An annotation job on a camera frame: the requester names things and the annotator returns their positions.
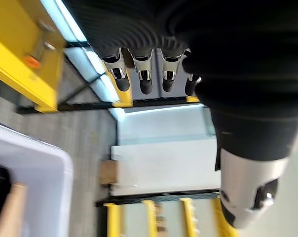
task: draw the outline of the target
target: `metal rack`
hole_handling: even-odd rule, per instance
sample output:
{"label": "metal rack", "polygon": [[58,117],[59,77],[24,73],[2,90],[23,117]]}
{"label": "metal rack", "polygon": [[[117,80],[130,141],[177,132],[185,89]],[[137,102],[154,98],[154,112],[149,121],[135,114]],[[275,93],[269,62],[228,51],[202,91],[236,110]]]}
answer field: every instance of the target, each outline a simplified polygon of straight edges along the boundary
{"label": "metal rack", "polygon": [[[26,5],[36,11],[28,12]],[[39,15],[51,32],[46,34]],[[9,8],[0,1],[0,80],[35,102],[43,113],[56,110],[65,43],[40,1],[13,0]],[[54,52],[49,52],[48,45]]]}
{"label": "metal rack", "polygon": [[[74,48],[74,47],[91,47],[87,41],[76,41],[76,42],[67,42],[65,48]],[[129,69],[126,69],[127,76],[129,75]],[[112,81],[117,94],[119,96],[119,102],[95,102],[95,103],[68,103],[69,100],[76,97],[78,94],[83,92],[87,88],[96,82],[102,75],[106,74]],[[169,106],[169,105],[184,105],[184,104],[194,104],[199,103],[199,100],[195,96],[187,97],[160,97],[155,99],[142,99],[142,100],[132,100],[131,88],[128,91],[120,91],[115,83],[114,78],[111,73],[106,70],[104,74],[96,76],[89,82],[85,82],[85,85],[77,88],[62,101],[58,102],[56,111],[49,111],[51,113],[55,112],[69,112],[69,111],[84,111],[84,110],[105,110],[112,108],[132,108],[132,107],[150,107],[150,106]],[[27,114],[38,114],[40,111],[36,107],[24,107],[18,106],[16,109],[17,113],[22,115]]]}
{"label": "metal rack", "polygon": [[185,192],[170,192],[170,193],[155,193],[144,195],[130,195],[130,196],[109,196],[105,200],[101,200],[95,203],[98,212],[98,237],[119,237],[122,235],[128,235],[126,230],[126,221],[132,219],[135,223],[139,220],[133,219],[130,214],[127,214],[127,208],[130,205],[138,205],[137,208],[141,208],[145,212],[147,236],[158,237],[165,236],[168,232],[165,227],[165,222],[168,221],[168,216],[163,214],[164,202],[171,202],[173,207],[177,210],[175,213],[179,213],[181,217],[178,218],[177,226],[181,226],[184,230],[184,236],[186,237],[198,237],[199,230],[201,228],[198,225],[198,217],[196,217],[194,207],[197,202],[205,200],[207,205],[210,205],[212,214],[203,213],[207,215],[208,222],[212,222],[216,228],[217,236],[219,237],[235,237],[237,232],[233,229],[224,219],[221,212],[221,204],[219,198],[219,190],[197,190],[197,191],[185,191]]}

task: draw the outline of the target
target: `white wall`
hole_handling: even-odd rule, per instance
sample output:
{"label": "white wall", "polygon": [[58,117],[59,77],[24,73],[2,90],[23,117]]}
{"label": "white wall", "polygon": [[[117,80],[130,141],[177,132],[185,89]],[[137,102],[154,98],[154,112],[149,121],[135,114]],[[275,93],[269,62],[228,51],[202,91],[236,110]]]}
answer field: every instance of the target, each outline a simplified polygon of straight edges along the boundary
{"label": "white wall", "polygon": [[206,139],[201,107],[125,115],[118,124],[120,145]]}
{"label": "white wall", "polygon": [[131,195],[220,187],[215,172],[216,140],[112,147],[119,161],[113,195]]}

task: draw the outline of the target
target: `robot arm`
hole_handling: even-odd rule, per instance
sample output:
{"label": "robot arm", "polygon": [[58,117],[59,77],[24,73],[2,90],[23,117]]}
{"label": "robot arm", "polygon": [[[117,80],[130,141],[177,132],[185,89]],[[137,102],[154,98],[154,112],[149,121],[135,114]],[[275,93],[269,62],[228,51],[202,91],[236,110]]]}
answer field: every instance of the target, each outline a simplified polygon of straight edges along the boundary
{"label": "robot arm", "polygon": [[162,50],[166,91],[190,49],[186,94],[195,87],[211,110],[224,216],[236,228],[258,218],[298,145],[298,1],[64,2],[117,85],[125,75],[121,57],[111,61],[118,49],[131,53],[144,94],[153,48]]}

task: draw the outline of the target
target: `yellow shelf post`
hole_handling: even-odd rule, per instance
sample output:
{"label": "yellow shelf post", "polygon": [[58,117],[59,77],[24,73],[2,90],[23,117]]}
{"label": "yellow shelf post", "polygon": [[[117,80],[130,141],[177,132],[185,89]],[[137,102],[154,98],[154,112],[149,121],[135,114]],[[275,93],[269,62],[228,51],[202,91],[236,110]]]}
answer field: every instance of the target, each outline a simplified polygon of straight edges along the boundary
{"label": "yellow shelf post", "polygon": [[108,208],[108,233],[107,237],[119,237],[120,235],[120,212],[119,205],[113,203],[104,204]]}
{"label": "yellow shelf post", "polygon": [[196,224],[194,222],[193,200],[190,198],[181,198],[183,204],[184,218],[186,222],[187,237],[197,237]]}
{"label": "yellow shelf post", "polygon": [[147,222],[148,222],[148,237],[157,237],[157,225],[154,202],[145,200],[142,203],[146,205]]}
{"label": "yellow shelf post", "polygon": [[[40,69],[33,70],[25,57],[42,37],[38,22],[54,28],[47,40],[55,51],[45,50]],[[39,0],[0,0],[0,80],[38,104],[37,110],[55,111],[66,41]]]}
{"label": "yellow shelf post", "polygon": [[197,98],[197,96],[187,96],[186,101],[188,103],[193,103],[193,102],[199,102],[199,99]]}

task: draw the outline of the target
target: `black metal bar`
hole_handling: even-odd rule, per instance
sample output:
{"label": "black metal bar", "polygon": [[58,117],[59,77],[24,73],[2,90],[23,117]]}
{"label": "black metal bar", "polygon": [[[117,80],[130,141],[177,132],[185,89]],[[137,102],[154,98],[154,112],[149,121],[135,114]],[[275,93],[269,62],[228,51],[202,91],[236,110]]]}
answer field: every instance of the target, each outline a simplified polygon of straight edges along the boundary
{"label": "black metal bar", "polygon": [[65,48],[90,48],[91,45],[88,43],[88,41],[76,41],[76,42],[67,42]]}
{"label": "black metal bar", "polygon": [[[79,78],[81,79],[81,81],[84,83],[84,84],[87,84],[88,82],[84,79],[84,77],[82,76],[82,74],[79,72],[79,70],[75,67],[75,65],[70,61],[69,57],[64,54],[65,56],[65,60],[67,63],[69,63],[70,65],[72,65],[73,69],[76,71],[76,73],[78,74]],[[92,87],[89,86],[89,89],[91,91],[91,93],[94,95],[94,97],[99,100],[99,101],[102,101],[99,96],[97,95],[97,93],[93,90]],[[116,118],[109,112],[109,110],[107,110],[107,113],[109,113],[109,115],[114,119],[116,120]]]}
{"label": "black metal bar", "polygon": [[109,198],[95,202],[95,206],[101,207],[105,203],[114,203],[116,205],[134,204],[134,203],[141,203],[144,200],[152,200],[154,202],[178,201],[180,198],[186,198],[186,197],[191,199],[210,199],[210,198],[216,198],[218,195],[219,195],[218,189],[209,189],[209,190],[152,193],[152,194],[142,194],[142,195],[110,196]]}
{"label": "black metal bar", "polygon": [[91,84],[93,84],[97,79],[99,79],[101,76],[103,76],[105,73],[102,73],[98,76],[96,76],[93,80],[88,81],[88,83],[85,83],[84,86],[78,88],[71,94],[69,94],[64,100],[59,102],[59,105],[65,104],[67,101],[71,100],[72,98],[76,97],[78,94],[80,94],[84,89],[88,88]]}
{"label": "black metal bar", "polygon": [[161,90],[162,82],[161,82],[159,72],[162,72],[162,69],[160,68],[160,65],[159,65],[160,60],[159,60],[159,57],[158,57],[158,54],[157,54],[156,50],[154,52],[154,56],[155,56],[156,76],[157,76],[157,82],[158,82],[158,97],[161,98],[162,97],[162,90]]}
{"label": "black metal bar", "polygon": [[108,208],[106,206],[98,207],[97,215],[97,233],[96,237],[108,236]]}
{"label": "black metal bar", "polygon": [[[172,97],[172,98],[159,98],[148,100],[134,100],[131,107],[150,107],[150,106],[166,106],[166,105],[184,105],[184,104],[199,104],[199,102],[188,103],[186,97]],[[112,102],[94,102],[94,103],[77,103],[77,104],[61,104],[58,105],[56,112],[69,112],[69,111],[83,111],[83,110],[105,110],[116,108]],[[17,113],[22,115],[38,114],[34,107],[17,107]]]}
{"label": "black metal bar", "polygon": [[116,134],[115,134],[115,145],[118,146],[118,122],[116,122],[116,128],[115,128]]}
{"label": "black metal bar", "polygon": [[[64,56],[65,56],[65,60],[66,60],[66,62],[69,63],[69,64],[72,66],[73,70],[77,73],[77,75],[78,75],[78,77],[80,78],[80,80],[81,80],[85,85],[88,84],[88,82],[84,79],[84,77],[83,77],[82,74],[79,72],[79,70],[78,70],[78,69],[75,67],[75,65],[70,61],[69,57],[68,57],[67,55],[65,55],[65,54],[64,54]],[[95,96],[95,98],[96,98],[97,100],[102,101],[102,100],[99,98],[99,96],[96,94],[96,92],[93,90],[92,87],[89,87],[89,89],[90,89],[90,91],[92,92],[92,94]]]}
{"label": "black metal bar", "polygon": [[133,107],[149,107],[149,106],[164,106],[164,105],[184,105],[184,104],[199,104],[200,102],[187,102],[186,97],[166,97],[157,99],[134,100]]}

